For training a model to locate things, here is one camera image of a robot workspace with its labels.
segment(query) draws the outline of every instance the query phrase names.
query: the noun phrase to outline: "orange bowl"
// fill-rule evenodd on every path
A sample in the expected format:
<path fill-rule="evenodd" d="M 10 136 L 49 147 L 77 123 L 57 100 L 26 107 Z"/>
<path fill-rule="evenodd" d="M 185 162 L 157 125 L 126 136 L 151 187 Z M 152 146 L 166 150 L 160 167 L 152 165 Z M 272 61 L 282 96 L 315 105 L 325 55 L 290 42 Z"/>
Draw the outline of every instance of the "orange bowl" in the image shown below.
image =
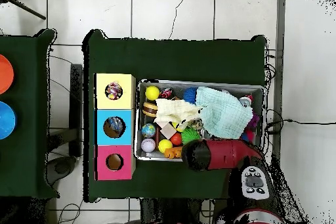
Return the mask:
<path fill-rule="evenodd" d="M 0 55 L 0 95 L 3 94 L 12 85 L 14 79 L 14 70 L 10 62 Z"/>

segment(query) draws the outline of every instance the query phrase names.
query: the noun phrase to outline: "dark green tabletop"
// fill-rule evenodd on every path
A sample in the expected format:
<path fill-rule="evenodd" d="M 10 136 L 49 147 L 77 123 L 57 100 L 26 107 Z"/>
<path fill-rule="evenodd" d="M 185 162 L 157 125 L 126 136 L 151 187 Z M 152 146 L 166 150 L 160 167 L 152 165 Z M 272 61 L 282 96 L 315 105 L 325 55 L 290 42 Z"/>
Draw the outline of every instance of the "dark green tabletop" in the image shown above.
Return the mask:
<path fill-rule="evenodd" d="M 251 41 L 148 41 L 108 39 L 90 31 L 83 42 L 85 161 L 84 193 L 98 197 L 220 198 L 227 170 L 194 172 L 182 162 L 136 161 L 131 180 L 94 180 L 93 74 L 132 74 L 136 80 L 164 79 L 264 85 L 265 38 Z"/>
<path fill-rule="evenodd" d="M 0 35 L 0 54 L 14 69 L 14 81 L 0 101 L 13 108 L 17 119 L 14 132 L 0 140 L 0 196 L 57 197 L 45 181 L 47 54 L 54 34 Z"/>

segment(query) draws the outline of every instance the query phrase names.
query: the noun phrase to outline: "checkered cloth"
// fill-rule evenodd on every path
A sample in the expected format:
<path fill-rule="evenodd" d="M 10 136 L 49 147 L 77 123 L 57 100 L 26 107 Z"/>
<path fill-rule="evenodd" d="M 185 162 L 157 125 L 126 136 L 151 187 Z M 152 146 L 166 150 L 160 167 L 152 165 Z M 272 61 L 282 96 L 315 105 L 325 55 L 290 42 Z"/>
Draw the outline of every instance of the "checkered cloth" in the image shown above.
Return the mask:
<path fill-rule="evenodd" d="M 203 107 L 199 115 L 204 128 L 220 138 L 239 139 L 253 117 L 250 106 L 242 106 L 229 93 L 207 87 L 197 89 L 196 106 Z"/>

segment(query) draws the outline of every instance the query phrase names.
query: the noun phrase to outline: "blue bowl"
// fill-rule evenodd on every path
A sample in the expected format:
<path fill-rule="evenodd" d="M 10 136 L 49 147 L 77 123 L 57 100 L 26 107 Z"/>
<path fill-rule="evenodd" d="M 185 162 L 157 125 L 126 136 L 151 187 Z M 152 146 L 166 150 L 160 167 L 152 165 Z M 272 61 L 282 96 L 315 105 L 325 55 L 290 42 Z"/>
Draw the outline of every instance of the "blue bowl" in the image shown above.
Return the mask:
<path fill-rule="evenodd" d="M 14 130 L 16 117 L 13 109 L 0 101 L 0 140 L 8 137 Z"/>

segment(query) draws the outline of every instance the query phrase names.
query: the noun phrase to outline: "orange toy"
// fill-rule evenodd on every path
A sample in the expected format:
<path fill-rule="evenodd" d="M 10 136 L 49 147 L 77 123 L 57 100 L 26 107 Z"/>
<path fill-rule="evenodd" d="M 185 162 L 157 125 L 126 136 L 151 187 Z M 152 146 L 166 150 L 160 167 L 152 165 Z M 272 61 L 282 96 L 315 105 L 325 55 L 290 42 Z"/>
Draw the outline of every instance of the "orange toy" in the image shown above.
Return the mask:
<path fill-rule="evenodd" d="M 165 149 L 165 158 L 169 158 L 170 160 L 173 158 L 181 158 L 182 147 L 176 146 L 174 148 L 166 148 Z"/>
<path fill-rule="evenodd" d="M 14 70 L 10 62 L 0 55 L 0 95 L 8 90 L 14 79 Z"/>

